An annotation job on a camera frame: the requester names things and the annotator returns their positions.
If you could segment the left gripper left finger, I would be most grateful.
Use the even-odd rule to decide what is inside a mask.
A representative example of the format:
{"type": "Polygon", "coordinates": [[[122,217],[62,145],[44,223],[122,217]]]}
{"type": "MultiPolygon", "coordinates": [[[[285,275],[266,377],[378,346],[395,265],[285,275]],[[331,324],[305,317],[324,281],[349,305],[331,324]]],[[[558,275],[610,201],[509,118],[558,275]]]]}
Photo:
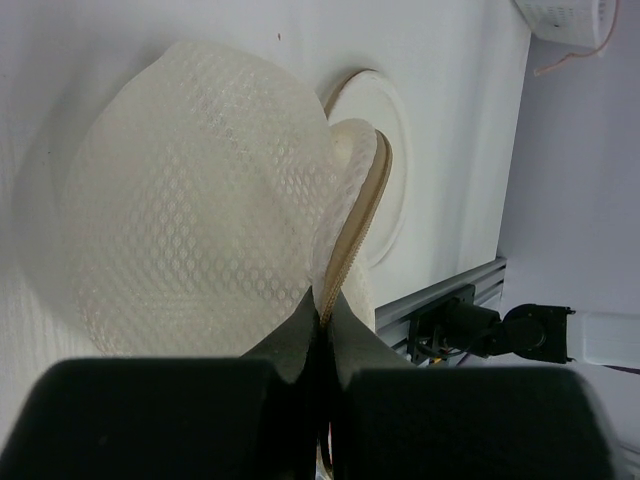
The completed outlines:
{"type": "Polygon", "coordinates": [[[311,479],[318,315],[305,295],[238,358],[80,358],[34,384],[5,479],[311,479]]]}

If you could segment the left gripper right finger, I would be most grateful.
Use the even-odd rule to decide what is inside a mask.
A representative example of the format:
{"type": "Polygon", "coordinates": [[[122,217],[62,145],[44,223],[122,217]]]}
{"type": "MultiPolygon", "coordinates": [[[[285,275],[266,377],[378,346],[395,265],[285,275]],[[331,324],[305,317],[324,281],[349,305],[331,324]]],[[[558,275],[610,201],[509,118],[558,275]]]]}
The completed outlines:
{"type": "Polygon", "coordinates": [[[620,448],[566,364],[419,368],[337,299],[324,317],[336,479],[616,479],[620,448]]]}

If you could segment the beige round mesh laundry bag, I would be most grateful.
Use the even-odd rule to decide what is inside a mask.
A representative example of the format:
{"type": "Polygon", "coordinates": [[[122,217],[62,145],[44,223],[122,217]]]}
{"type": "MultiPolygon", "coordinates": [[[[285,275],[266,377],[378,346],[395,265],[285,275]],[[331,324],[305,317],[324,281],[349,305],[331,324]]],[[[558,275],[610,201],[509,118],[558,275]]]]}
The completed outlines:
{"type": "Polygon", "coordinates": [[[239,356],[304,298],[374,327],[364,248],[392,173],[382,132],[285,69],[179,42],[34,141],[11,220],[43,303],[98,352],[239,356]]]}

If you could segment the pink lace bra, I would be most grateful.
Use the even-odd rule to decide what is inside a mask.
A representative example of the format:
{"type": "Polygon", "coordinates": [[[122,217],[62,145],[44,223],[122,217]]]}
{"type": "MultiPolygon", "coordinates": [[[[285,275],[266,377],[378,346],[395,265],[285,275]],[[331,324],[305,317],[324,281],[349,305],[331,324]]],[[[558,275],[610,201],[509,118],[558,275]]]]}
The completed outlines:
{"type": "Polygon", "coordinates": [[[554,62],[552,64],[549,64],[549,65],[540,66],[540,67],[536,68],[534,70],[534,75],[536,77],[547,75],[547,74],[549,74],[551,72],[557,71],[558,69],[566,66],[568,63],[570,63],[572,61],[583,60],[583,59],[587,59],[587,58],[603,55],[604,51],[606,50],[606,48],[608,47],[609,43],[611,42],[611,39],[612,39],[612,37],[614,35],[614,32],[615,32],[617,24],[618,24],[621,2],[620,1],[615,1],[615,2],[616,2],[616,10],[615,10],[615,13],[614,13],[611,30],[610,30],[609,34],[607,35],[606,39],[604,40],[604,42],[602,44],[600,44],[598,47],[595,47],[595,48],[592,48],[592,47],[580,47],[580,46],[562,44],[562,45],[568,45],[568,46],[571,46],[571,47],[578,47],[579,51],[567,52],[563,57],[558,59],[556,62],[554,62]]]}

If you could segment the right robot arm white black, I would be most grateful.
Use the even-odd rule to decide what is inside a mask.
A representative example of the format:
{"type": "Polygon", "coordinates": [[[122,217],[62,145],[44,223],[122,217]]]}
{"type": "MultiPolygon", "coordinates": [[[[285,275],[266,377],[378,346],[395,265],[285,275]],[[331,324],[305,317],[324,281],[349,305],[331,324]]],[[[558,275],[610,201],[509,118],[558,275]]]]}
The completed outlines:
{"type": "Polygon", "coordinates": [[[506,315],[476,305],[467,284],[408,315],[407,354],[420,365],[458,356],[514,354],[553,364],[578,362],[639,372],[639,317],[522,304],[506,315]]]}

